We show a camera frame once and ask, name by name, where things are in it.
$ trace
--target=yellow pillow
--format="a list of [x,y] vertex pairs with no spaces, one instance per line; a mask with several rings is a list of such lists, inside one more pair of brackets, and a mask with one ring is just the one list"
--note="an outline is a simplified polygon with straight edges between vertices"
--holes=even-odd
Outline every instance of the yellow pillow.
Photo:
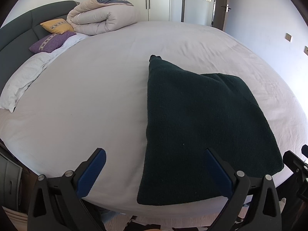
[[42,27],[53,34],[63,34],[64,32],[74,32],[73,27],[64,19],[54,19],[41,23]]

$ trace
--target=gray upholstered headboard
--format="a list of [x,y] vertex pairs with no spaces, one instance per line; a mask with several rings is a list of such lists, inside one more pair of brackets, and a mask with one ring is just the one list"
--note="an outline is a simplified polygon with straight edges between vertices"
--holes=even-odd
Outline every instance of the gray upholstered headboard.
[[50,34],[40,23],[64,18],[77,5],[75,1],[50,3],[32,9],[0,28],[0,94],[14,72],[33,53],[29,47]]

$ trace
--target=brown wooden door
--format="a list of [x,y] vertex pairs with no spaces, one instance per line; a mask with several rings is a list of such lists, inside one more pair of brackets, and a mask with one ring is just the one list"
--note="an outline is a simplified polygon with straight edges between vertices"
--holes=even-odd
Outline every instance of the brown wooden door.
[[228,0],[216,0],[213,27],[223,30]]

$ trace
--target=light switch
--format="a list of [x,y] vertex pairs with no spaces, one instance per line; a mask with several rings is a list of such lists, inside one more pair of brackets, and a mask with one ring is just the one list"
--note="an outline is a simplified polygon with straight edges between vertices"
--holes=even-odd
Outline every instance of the light switch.
[[285,35],[285,38],[288,40],[288,41],[291,41],[292,40],[292,35],[289,35],[288,33]]

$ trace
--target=metal screw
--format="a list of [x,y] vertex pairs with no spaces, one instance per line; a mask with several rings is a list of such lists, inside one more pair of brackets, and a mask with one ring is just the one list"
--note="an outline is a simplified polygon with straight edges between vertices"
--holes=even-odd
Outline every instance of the metal screw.
[[270,175],[266,175],[266,176],[265,176],[265,179],[267,179],[267,180],[272,180],[272,177],[271,177]]
[[68,171],[65,172],[66,177],[70,177],[72,175],[73,175],[73,171],[71,171],[71,170],[68,170]]
[[236,174],[238,175],[238,177],[244,177],[245,173],[241,170],[237,171]]
[[38,177],[38,180],[44,180],[44,178],[45,178],[44,175],[40,175],[40,176]]

